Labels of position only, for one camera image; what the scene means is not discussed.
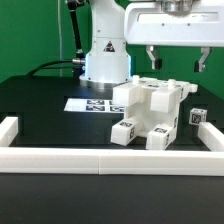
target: white cube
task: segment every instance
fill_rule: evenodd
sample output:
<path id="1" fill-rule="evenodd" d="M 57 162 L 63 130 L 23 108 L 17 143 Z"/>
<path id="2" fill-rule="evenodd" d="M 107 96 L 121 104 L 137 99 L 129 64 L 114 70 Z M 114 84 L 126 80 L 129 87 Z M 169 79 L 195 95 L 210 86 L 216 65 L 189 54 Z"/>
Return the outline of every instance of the white cube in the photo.
<path id="1" fill-rule="evenodd" d="M 172 127 L 167 125 L 156 125 L 156 127 L 148 133 L 146 149 L 165 150 L 172 142 L 172 129 Z"/>
<path id="2" fill-rule="evenodd" d="M 141 86 L 126 83 L 113 89 L 113 104 L 131 106 L 141 101 Z"/>
<path id="3" fill-rule="evenodd" d="M 205 122 L 207 117 L 207 110 L 193 108 L 190 111 L 189 124 L 199 125 L 200 122 Z"/>

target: small white cube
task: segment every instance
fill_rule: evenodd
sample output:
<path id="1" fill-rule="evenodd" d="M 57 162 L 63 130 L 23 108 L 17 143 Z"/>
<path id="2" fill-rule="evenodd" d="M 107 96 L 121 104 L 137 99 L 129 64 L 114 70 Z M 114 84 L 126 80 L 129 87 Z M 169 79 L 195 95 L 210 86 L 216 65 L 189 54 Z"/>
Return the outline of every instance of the small white cube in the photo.
<path id="1" fill-rule="evenodd" d="M 156 125 L 156 127 L 148 133 L 146 149 L 165 150 L 172 142 L 172 129 L 172 127 L 167 125 Z"/>
<path id="2" fill-rule="evenodd" d="M 193 108 L 190 111 L 189 124 L 199 126 L 200 122 L 206 122 L 207 110 Z"/>
<path id="3" fill-rule="evenodd" d="M 111 142 L 126 146 L 136 137 L 136 123 L 122 120 L 112 127 Z"/>
<path id="4" fill-rule="evenodd" d="M 113 89 L 113 104 L 122 106 L 131 106 L 141 102 L 141 86 L 132 83 L 126 83 Z"/>

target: black cable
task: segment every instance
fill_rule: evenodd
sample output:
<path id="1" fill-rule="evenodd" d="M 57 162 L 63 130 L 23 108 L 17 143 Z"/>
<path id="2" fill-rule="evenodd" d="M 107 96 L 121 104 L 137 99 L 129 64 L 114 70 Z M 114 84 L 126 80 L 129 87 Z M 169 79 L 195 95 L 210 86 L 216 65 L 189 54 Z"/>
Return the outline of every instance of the black cable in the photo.
<path id="1" fill-rule="evenodd" d="M 39 71 L 41 69 L 50 69 L 50 68 L 46 68 L 47 66 L 56 65 L 56 64 L 63 64 L 63 63 L 72 63 L 72 60 L 69 59 L 69 60 L 59 60 L 59 61 L 48 62 L 48 63 L 45 63 L 45 64 L 42 64 L 42 65 L 38 66 L 37 68 L 28 72 L 26 75 L 27 76 L 33 76 L 37 71 Z"/>
<path id="2" fill-rule="evenodd" d="M 81 44 L 81 39 L 80 39 L 80 34 L 79 34 L 79 25 L 78 25 L 78 20 L 77 20 L 77 16 L 76 16 L 76 11 L 70 11 L 70 15 L 71 15 L 71 19 L 72 19 L 72 27 L 73 27 L 73 32 L 74 32 L 76 49 L 81 50 L 82 44 Z"/>
<path id="3" fill-rule="evenodd" d="M 68 67 L 68 66 L 66 66 L 66 67 L 47 67 L 47 68 L 36 68 L 35 69 L 35 73 L 36 72 L 38 72 L 38 71 L 40 71 L 40 70 L 53 70 L 53 69 L 73 69 L 74 67 Z"/>

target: cable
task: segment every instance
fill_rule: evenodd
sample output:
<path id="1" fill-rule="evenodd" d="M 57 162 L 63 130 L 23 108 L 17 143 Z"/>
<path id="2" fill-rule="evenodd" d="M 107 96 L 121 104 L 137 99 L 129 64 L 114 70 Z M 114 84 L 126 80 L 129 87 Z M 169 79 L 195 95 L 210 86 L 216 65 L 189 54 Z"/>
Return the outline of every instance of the cable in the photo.
<path id="1" fill-rule="evenodd" d="M 63 59 L 63 37 L 61 26 L 61 0 L 58 0 L 58 32 L 59 32 L 59 58 Z"/>
<path id="2" fill-rule="evenodd" d="M 72 60 L 69 59 L 69 60 L 59 60 L 59 61 L 48 62 L 48 63 L 45 63 L 45 64 L 42 64 L 42 65 L 38 66 L 37 68 L 28 72 L 26 75 L 27 76 L 33 76 L 34 73 L 36 73 L 37 71 L 39 71 L 41 69 L 50 69 L 50 68 L 46 68 L 47 66 L 56 65 L 56 64 L 63 64 L 63 63 L 72 63 Z"/>
<path id="3" fill-rule="evenodd" d="M 34 73 L 36 73 L 36 72 L 38 72 L 38 71 L 40 71 L 40 70 L 51 70 L 51 69 L 52 69 L 52 70 L 53 70 L 53 69 L 73 69 L 73 67 L 63 66 L 63 67 L 38 68 L 38 69 L 35 70 Z"/>

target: printed marker sheet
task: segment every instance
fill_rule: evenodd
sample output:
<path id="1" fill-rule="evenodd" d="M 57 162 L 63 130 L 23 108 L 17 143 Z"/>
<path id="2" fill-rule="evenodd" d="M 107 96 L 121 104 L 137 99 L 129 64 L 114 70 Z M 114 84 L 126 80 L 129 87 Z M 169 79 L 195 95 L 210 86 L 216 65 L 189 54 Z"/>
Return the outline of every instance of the printed marker sheet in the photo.
<path id="1" fill-rule="evenodd" d="M 64 111 L 69 112 L 97 112 L 97 113 L 124 113 L 124 107 L 113 105 L 112 100 L 73 99 L 67 101 Z"/>

